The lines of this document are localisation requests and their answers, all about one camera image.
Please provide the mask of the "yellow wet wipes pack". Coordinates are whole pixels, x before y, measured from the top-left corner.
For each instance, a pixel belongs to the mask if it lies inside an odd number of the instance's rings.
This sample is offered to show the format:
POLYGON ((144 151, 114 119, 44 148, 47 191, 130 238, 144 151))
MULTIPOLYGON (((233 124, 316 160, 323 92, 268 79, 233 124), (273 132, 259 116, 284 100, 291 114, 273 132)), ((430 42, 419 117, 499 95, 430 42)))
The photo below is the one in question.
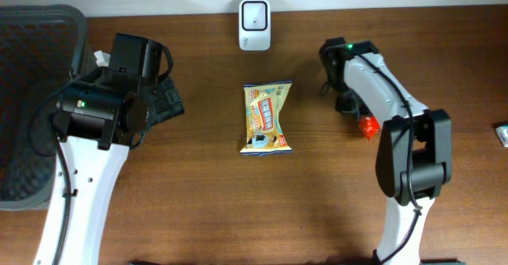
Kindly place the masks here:
POLYGON ((280 125, 279 113, 292 86, 291 80, 244 84, 246 144, 245 156, 291 153, 280 125))

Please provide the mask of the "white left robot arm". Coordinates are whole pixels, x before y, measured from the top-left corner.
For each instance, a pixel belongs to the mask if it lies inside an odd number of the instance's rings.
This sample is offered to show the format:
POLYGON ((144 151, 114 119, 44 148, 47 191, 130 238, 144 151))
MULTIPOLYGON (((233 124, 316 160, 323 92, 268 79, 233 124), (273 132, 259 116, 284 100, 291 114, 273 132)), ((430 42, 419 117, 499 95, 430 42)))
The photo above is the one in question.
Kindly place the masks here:
POLYGON ((153 126, 183 114, 169 47, 119 33, 107 62, 53 94, 55 178, 36 264, 96 264, 117 177, 153 126))

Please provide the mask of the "teal tissue pack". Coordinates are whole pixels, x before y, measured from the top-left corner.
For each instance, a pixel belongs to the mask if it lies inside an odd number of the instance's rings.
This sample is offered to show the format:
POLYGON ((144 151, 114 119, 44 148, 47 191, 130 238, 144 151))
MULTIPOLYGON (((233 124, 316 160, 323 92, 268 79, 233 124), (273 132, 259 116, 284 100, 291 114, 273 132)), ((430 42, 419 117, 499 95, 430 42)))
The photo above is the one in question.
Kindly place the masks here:
POLYGON ((495 128, 497 137, 504 148, 508 147, 508 125, 500 125, 495 128))

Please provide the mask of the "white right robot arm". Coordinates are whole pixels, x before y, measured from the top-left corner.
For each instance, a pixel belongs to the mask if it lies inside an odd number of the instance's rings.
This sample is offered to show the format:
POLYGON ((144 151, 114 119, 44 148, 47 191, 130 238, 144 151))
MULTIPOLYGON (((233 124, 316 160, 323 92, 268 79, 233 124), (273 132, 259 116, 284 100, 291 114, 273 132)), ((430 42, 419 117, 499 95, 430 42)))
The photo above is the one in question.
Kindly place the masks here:
POLYGON ((335 109, 353 116, 364 135, 380 135, 375 175, 387 198, 375 264, 419 264, 426 217, 452 177, 452 120, 431 110, 395 78, 369 40, 325 41, 318 52, 335 109))

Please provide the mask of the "red snack bag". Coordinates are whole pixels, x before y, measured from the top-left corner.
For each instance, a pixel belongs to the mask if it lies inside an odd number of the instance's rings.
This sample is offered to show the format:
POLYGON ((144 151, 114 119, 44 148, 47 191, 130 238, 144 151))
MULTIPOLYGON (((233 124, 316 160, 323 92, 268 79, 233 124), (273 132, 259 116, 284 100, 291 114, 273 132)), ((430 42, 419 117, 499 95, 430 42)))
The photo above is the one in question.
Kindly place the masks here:
POLYGON ((359 127, 369 141, 371 141, 375 134, 381 129, 379 122, 374 116, 361 117, 359 127))

